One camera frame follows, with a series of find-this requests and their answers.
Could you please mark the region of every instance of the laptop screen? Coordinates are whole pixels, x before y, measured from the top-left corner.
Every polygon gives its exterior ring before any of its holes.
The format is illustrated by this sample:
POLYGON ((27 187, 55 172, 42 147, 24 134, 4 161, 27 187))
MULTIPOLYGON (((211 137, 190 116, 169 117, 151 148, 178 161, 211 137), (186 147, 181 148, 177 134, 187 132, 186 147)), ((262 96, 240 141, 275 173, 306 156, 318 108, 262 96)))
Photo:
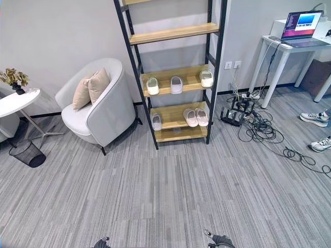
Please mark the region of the laptop screen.
POLYGON ((281 40, 312 37, 321 15, 321 10, 289 13, 281 40))

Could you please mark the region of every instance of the shelf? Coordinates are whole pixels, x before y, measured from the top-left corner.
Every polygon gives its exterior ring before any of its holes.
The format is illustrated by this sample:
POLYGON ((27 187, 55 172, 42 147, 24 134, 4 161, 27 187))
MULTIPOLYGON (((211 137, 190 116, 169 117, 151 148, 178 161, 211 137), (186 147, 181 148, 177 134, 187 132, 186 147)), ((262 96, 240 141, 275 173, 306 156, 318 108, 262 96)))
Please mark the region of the shelf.
POLYGON ((148 2, 148 1, 152 1, 152 0, 123 0, 123 5, 137 4, 137 3, 148 2))
POLYGON ((175 70, 158 71, 158 72, 142 74, 141 77, 144 84, 143 86, 144 96, 155 97, 160 95, 171 94, 170 80, 173 76, 180 76, 184 80, 183 93, 194 90, 210 89, 210 88, 202 87, 200 80, 200 71, 207 69, 208 69, 208 65, 203 65, 203 66, 194 66, 188 68, 180 68, 175 70), (147 80, 152 76, 154 76, 159 81, 159 90, 160 90, 159 94, 153 96, 151 96, 148 93, 146 87, 147 80))
POLYGON ((155 131, 155 138, 157 142, 181 141, 189 140, 191 138, 207 137, 207 127, 197 126, 195 128, 180 128, 179 130, 166 129, 155 131))
POLYGON ((202 107, 207 109, 206 102, 194 102, 182 105, 157 107, 151 109, 151 115, 158 113, 161 116, 162 129, 188 127, 184 119, 183 112, 185 109, 196 109, 202 107))
POLYGON ((204 23, 201 25, 195 25, 189 27, 166 29, 147 34, 137 34, 137 35, 132 35, 130 39, 130 44, 131 45, 144 44, 144 43, 161 41, 161 40, 170 40, 170 39, 183 38, 194 35, 216 33, 218 32, 218 28, 219 28, 218 25, 210 22, 210 23, 204 23))

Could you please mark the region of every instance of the black metal ladder shelf frame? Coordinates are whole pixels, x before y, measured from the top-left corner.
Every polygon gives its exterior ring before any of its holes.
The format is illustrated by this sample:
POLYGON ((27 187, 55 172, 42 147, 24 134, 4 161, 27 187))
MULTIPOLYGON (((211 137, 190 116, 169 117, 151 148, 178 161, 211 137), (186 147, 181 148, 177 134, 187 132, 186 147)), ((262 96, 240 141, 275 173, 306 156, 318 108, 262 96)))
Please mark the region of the black metal ladder shelf frame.
MULTIPOLYGON (((119 0, 114 0, 114 4, 115 4, 116 12, 117 12, 117 15, 118 15, 119 24, 121 26, 122 33, 123 33, 123 36, 124 36, 126 48, 128 50, 128 54, 129 54, 129 57, 130 57, 131 65, 132 65, 133 72, 134 72, 134 77, 135 77, 136 82, 137 82, 137 86, 138 86, 140 97, 141 97, 141 100, 142 100, 142 103, 143 103, 143 106, 144 106, 144 110, 145 110, 145 113, 146 113, 149 128, 151 130, 151 134, 152 134, 152 137, 153 137, 154 145, 155 145, 155 148, 158 150, 159 148, 158 148, 158 144, 157 144, 157 141, 156 141, 156 138, 155 138, 155 133, 154 133, 154 129, 153 129, 153 126, 152 126, 152 121, 151 121, 151 116, 150 116, 150 112, 149 112, 149 110, 152 107, 151 99, 150 99, 150 97, 147 97, 148 104, 146 104, 146 98, 144 96, 144 92, 143 92, 142 85, 141 85, 141 82, 140 82, 140 75, 144 73, 144 70, 143 70, 143 66, 142 66, 142 62, 141 62, 141 58, 140 58, 139 48, 138 48, 137 44, 134 44, 134 45, 130 44, 129 37, 128 37, 128 34, 127 34, 127 30, 126 30, 125 21, 124 21, 123 12, 125 12, 125 15, 126 15, 126 18, 127 18, 130 33, 131 33, 131 35, 134 35, 134 30, 133 30, 133 25, 132 25, 129 6, 128 5, 121 6, 119 0), (138 60, 138 66, 137 66, 136 61, 134 59, 131 46, 134 46, 134 50, 136 52, 136 57, 137 57, 137 60, 138 60)), ((209 123, 208 123, 208 126, 207 126, 207 137, 206 137, 206 143, 207 144, 209 144, 210 132, 211 132, 211 129, 212 129, 212 124, 213 124, 213 114, 214 114, 214 108, 215 108, 215 99, 216 99, 217 83, 218 83, 218 76, 219 76, 219 66, 220 66, 221 52, 222 52, 222 46, 223 46, 225 18, 226 18, 226 14, 227 14, 227 4, 228 4, 228 0, 222 0, 221 1, 221 14, 220 14, 220 22, 219 22, 218 31, 215 32, 215 33, 206 34, 207 39, 206 39, 206 51, 205 51, 205 65, 209 64, 209 61, 210 61, 210 63, 215 67, 215 70, 214 70, 214 83, 213 83, 213 87, 211 89, 212 90, 212 99, 211 99, 211 101, 209 101, 209 99, 208 99, 208 96, 206 94, 206 89, 203 90, 203 95, 202 95, 203 96, 202 97, 203 101, 205 101, 207 103, 207 106, 209 108, 209 123), (209 52, 211 34, 215 34, 215 35, 218 36, 216 58, 213 57, 209 52)), ((207 23, 212 22, 212 13, 213 13, 213 0, 208 0, 207 23)))

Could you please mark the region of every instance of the black vase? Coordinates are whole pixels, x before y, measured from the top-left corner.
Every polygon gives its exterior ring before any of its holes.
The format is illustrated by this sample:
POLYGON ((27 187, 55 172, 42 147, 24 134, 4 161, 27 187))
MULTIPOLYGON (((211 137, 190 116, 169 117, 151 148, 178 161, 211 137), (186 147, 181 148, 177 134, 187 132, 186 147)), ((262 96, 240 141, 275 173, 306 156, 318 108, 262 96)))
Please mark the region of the black vase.
POLYGON ((16 90, 17 95, 22 95, 25 93, 24 89, 21 88, 21 85, 16 82, 12 84, 12 89, 16 90))

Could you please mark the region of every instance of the cardboard box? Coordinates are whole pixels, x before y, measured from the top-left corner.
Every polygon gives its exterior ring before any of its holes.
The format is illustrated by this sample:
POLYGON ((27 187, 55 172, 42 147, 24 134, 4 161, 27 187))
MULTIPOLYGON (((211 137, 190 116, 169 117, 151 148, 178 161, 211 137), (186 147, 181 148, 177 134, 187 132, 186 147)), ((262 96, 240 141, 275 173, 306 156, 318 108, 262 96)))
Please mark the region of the cardboard box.
MULTIPOLYGON (((320 62, 314 59, 302 80, 300 87, 311 93, 314 97, 320 92, 322 86, 331 74, 331 61, 320 62)), ((324 95, 331 95, 331 87, 324 95)))

